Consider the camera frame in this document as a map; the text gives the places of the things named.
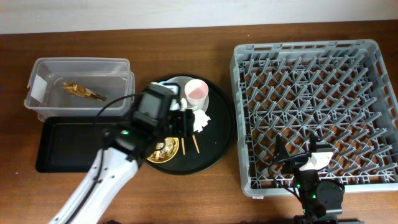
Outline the brown snack wrapper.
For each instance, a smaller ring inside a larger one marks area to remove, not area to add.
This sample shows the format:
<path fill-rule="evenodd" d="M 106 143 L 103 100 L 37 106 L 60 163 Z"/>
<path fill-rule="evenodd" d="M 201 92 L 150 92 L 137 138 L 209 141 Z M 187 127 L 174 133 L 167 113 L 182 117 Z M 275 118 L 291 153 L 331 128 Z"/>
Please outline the brown snack wrapper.
<path fill-rule="evenodd" d="M 83 98 L 89 98 L 89 99 L 94 99 L 94 100 L 99 100 L 99 101 L 105 101 L 106 97 L 105 96 L 101 96 L 93 91 L 91 91 L 90 89 L 82 86 L 82 85 L 78 85 L 76 83 L 72 83 L 72 82 L 63 82 L 62 83 L 63 89 L 66 90 L 67 92 L 76 95 L 76 96 L 80 96 Z"/>

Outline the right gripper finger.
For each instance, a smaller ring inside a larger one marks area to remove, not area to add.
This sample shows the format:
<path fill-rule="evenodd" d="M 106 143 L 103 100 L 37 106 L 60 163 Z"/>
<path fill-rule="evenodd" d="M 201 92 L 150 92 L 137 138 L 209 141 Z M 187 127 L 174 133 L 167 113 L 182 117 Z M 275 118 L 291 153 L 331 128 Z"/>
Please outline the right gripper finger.
<path fill-rule="evenodd" d="M 290 157 L 290 154 L 285 148 L 285 144 L 282 141 L 280 134 L 275 137 L 275 150 L 274 150 L 274 162 L 281 161 Z"/>
<path fill-rule="evenodd" d="M 319 148 L 320 139 L 313 133 L 310 134 L 310 148 Z"/>

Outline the wooden chopstick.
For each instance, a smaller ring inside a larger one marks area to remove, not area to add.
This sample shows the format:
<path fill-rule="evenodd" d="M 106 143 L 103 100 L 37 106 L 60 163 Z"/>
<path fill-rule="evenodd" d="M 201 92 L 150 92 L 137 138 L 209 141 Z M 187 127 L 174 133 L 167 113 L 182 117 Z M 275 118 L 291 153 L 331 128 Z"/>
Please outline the wooden chopstick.
<path fill-rule="evenodd" d="M 192 139 L 193 139 L 193 142 L 194 142 L 194 145 L 195 145 L 195 149 L 197 150 L 197 153 L 199 154 L 200 153 L 200 149 L 198 147 L 197 139 L 196 139 L 194 134 L 192 135 Z"/>
<path fill-rule="evenodd" d="M 181 138 L 181 145 L 182 145 L 183 155 L 185 155 L 185 140 L 184 140 L 184 138 Z"/>

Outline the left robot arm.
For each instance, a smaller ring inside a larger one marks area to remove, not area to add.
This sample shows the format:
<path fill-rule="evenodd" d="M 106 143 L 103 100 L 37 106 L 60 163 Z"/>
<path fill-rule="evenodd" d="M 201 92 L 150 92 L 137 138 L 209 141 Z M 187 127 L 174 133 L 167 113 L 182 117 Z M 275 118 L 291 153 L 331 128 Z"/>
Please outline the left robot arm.
<path fill-rule="evenodd" d="M 96 223 L 158 143 L 193 134 L 193 111 L 171 108 L 180 104 L 180 92 L 175 82 L 152 82 L 132 95 L 134 104 L 115 125 L 104 130 L 94 127 L 104 146 L 51 223 Z"/>

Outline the white tissue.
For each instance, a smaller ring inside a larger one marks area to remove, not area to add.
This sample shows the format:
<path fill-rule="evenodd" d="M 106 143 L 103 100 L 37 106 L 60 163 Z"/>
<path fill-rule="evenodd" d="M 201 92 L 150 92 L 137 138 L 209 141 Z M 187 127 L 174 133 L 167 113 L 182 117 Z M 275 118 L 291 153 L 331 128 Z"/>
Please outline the white tissue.
<path fill-rule="evenodd" d="M 187 109 L 192 110 L 195 116 L 193 131 L 198 133 L 202 132 L 203 128 L 208 125 L 211 118 L 203 110 L 198 109 L 197 106 L 189 107 L 185 98 L 182 98 L 179 103 L 177 100 L 172 100 L 172 104 L 170 106 L 171 111 L 185 111 Z"/>

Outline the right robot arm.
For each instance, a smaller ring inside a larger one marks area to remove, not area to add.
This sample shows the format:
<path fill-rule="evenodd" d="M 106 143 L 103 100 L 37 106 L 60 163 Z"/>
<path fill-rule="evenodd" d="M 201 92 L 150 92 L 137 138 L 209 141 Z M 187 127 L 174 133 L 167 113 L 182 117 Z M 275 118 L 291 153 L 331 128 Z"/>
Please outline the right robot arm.
<path fill-rule="evenodd" d="M 290 193 L 302 205 L 303 215 L 296 215 L 294 223 L 338 223 L 342 213 L 345 186 L 335 180 L 321 180 L 318 171 L 326 167 L 333 156 L 332 145 L 310 135 L 309 150 L 290 155 L 281 135 L 275 137 L 275 154 L 270 167 L 281 165 L 282 174 L 293 175 Z"/>

